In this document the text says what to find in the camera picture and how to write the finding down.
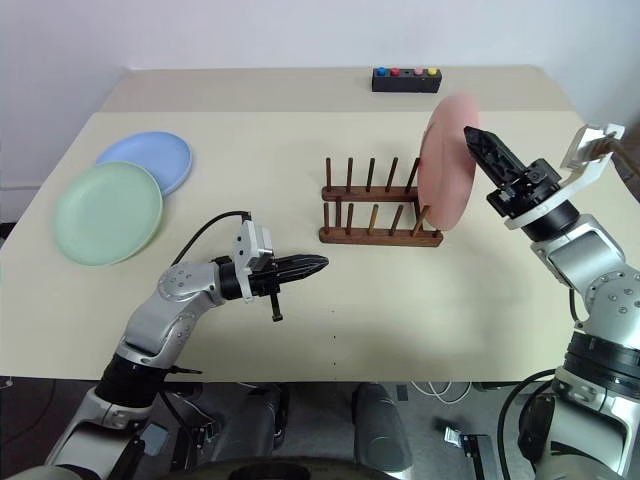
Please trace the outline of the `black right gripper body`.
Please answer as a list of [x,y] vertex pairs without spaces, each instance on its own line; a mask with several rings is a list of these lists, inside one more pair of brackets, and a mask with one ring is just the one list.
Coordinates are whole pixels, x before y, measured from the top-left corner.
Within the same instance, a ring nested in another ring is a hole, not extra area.
[[545,159],[529,166],[510,160],[494,162],[486,173],[496,185],[487,200],[501,217],[516,218],[559,190],[560,175]]

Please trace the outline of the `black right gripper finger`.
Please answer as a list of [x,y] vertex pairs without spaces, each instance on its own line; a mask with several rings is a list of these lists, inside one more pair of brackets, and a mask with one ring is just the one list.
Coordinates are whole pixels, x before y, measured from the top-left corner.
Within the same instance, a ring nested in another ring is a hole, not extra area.
[[523,163],[492,132],[472,126],[463,129],[467,149],[491,182],[504,189],[525,171]]

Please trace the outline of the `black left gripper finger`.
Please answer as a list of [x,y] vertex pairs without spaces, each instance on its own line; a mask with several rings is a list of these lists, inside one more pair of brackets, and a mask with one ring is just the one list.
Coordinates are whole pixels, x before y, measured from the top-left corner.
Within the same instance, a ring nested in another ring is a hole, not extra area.
[[316,254],[295,254],[279,257],[276,264],[279,269],[323,269],[329,260]]
[[278,271],[279,281],[300,281],[310,277],[323,269],[323,266],[294,266]]

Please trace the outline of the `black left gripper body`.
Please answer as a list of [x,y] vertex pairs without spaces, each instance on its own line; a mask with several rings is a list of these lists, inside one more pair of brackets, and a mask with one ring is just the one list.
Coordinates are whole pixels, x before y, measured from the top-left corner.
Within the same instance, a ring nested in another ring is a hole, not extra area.
[[272,309],[272,320],[283,320],[278,294],[280,293],[280,281],[278,266],[275,259],[270,259],[266,265],[249,276],[251,292],[257,297],[268,297]]

